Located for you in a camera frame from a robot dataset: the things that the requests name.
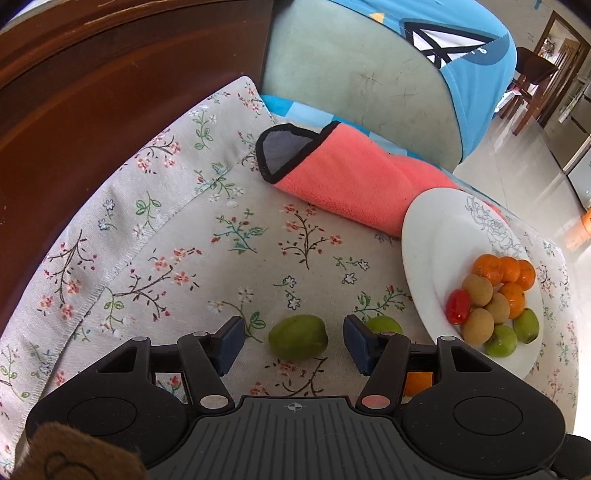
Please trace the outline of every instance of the white plate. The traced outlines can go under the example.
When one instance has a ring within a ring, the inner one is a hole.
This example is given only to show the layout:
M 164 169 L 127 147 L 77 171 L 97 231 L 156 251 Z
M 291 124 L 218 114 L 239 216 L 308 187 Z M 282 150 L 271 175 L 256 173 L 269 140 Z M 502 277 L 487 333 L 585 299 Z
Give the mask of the white plate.
M 529 260 L 513 231 L 481 200 L 461 190 L 433 189 L 409 207 L 402 226 L 402 261 L 414 304 L 433 341 L 441 335 L 461 338 L 445 317 L 445 304 L 474 260 L 487 253 Z M 525 299 L 540 321 L 538 338 L 528 345 L 519 342 L 506 358 L 492 358 L 520 378 L 533 367 L 542 343 L 544 310 L 537 280 Z

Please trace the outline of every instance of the crosshair symbol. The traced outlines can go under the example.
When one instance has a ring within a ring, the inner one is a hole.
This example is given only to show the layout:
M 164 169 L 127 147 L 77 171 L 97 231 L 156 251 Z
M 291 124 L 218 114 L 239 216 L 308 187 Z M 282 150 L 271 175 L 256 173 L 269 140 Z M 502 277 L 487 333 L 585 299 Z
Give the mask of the crosshair symbol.
M 293 412 L 296 412 L 296 411 L 299 411 L 299 410 L 301 410 L 302 408 L 304 408 L 304 406 L 303 406 L 302 404 L 300 404 L 300 403 L 293 402 L 293 403 L 290 403 L 290 404 L 287 406 L 287 408 L 289 408 L 289 409 L 290 409 L 291 411 L 293 411 Z

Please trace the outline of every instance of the doorway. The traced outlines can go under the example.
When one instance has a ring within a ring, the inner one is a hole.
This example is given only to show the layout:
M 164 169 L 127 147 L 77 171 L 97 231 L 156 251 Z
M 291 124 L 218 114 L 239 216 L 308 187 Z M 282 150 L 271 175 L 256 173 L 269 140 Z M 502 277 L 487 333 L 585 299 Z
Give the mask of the doorway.
M 550 116 L 560 105 L 590 49 L 583 36 L 553 11 L 534 49 L 535 54 L 558 67 L 544 92 L 536 117 L 542 127 L 546 126 Z

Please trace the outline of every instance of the red cherry tomato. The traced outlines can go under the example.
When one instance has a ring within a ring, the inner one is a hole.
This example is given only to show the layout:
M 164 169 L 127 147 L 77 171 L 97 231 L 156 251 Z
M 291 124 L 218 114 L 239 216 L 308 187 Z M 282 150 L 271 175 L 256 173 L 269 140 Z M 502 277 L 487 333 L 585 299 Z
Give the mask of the red cherry tomato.
M 452 291 L 447 299 L 445 307 L 445 316 L 452 325 L 461 325 L 466 321 L 470 314 L 470 294 L 463 288 Z

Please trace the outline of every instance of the orange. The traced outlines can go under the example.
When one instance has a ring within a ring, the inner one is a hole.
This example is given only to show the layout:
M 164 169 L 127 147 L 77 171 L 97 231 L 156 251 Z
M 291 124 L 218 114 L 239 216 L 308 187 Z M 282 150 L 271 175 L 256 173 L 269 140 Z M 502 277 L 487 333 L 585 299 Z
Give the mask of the orange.
M 519 272 L 519 278 L 515 280 L 515 283 L 523 288 L 524 291 L 527 291 L 534 286 L 535 268 L 527 260 L 519 260 L 519 267 L 521 271 Z
M 503 266 L 499 258 L 491 254 L 484 254 L 479 256 L 472 265 L 472 273 L 488 278 L 494 287 L 501 283 Z
M 514 319 L 525 310 L 525 293 L 517 283 L 505 283 L 499 293 L 509 301 L 509 318 Z
M 521 267 L 519 262 L 513 257 L 501 257 L 501 265 L 503 267 L 503 278 L 501 282 L 511 283 L 517 281 Z
M 404 395 L 414 397 L 431 386 L 433 386 L 432 372 L 408 372 L 404 384 Z

